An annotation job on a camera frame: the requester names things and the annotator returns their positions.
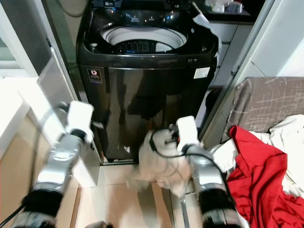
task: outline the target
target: tiled floor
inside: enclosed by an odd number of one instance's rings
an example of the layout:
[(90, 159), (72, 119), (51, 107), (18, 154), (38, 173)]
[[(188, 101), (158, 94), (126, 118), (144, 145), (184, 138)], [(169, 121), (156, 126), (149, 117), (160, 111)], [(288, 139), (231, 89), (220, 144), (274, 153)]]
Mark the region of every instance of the tiled floor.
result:
[[(156, 182), (142, 192), (128, 189), (131, 170), (131, 165), (101, 167), (97, 187), (82, 191), (76, 228), (100, 220), (115, 228), (184, 228), (180, 200)], [(195, 195), (186, 197), (186, 205), (190, 227), (201, 227)]]

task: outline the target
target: laundry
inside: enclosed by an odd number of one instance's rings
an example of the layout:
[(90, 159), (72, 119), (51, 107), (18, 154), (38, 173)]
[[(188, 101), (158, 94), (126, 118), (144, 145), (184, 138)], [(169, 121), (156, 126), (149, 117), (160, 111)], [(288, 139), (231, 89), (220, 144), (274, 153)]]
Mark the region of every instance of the laundry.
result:
[[(283, 191), (304, 198), (304, 115), (292, 115), (272, 127), (270, 133), (251, 132), (262, 142), (288, 154), (287, 171), (282, 180)], [(235, 169), (238, 151), (232, 139), (209, 150), (223, 172)]]
[[(150, 144), (152, 132), (149, 132), (139, 150), (139, 163), (127, 181), (129, 188), (143, 190), (156, 181), (159, 186), (170, 189), (178, 197), (186, 193), (191, 172), (185, 157), (163, 158), (155, 153)], [(176, 143), (165, 144), (164, 139), (171, 138), (169, 130), (158, 131), (153, 141), (157, 150), (166, 156), (177, 155)]]
[(240, 215), (251, 228), (302, 228), (304, 199), (286, 195), (281, 186), (287, 154), (238, 126), (230, 135), (239, 155), (228, 186)]

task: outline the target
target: pile of clothes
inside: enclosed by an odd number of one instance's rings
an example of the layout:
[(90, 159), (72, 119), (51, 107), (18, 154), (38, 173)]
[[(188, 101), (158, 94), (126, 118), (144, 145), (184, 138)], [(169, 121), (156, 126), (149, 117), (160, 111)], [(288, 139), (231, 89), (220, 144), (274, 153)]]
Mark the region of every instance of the pile of clothes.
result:
[(269, 130), (238, 126), (232, 139), (210, 150), (223, 172), (238, 212), (251, 228), (304, 227), (304, 115)]

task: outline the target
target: top-load washing machine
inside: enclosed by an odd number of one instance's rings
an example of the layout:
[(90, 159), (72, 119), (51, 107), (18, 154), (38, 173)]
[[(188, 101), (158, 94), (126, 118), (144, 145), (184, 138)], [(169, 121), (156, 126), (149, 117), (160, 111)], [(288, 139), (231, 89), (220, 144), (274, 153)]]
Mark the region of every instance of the top-load washing machine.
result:
[(108, 161), (137, 161), (149, 130), (196, 116), (217, 66), (219, 40), (185, 0), (94, 0), (77, 63)]

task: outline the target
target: washing machine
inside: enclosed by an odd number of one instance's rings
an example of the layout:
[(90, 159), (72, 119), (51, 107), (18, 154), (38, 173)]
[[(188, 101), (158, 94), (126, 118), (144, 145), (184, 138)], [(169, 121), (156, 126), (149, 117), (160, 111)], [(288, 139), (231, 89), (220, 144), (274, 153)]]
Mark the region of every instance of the washing machine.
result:
[(108, 161), (137, 162), (148, 131), (197, 115), (219, 50), (199, 15), (185, 0), (88, 3), (77, 64), (101, 126), (96, 145)]

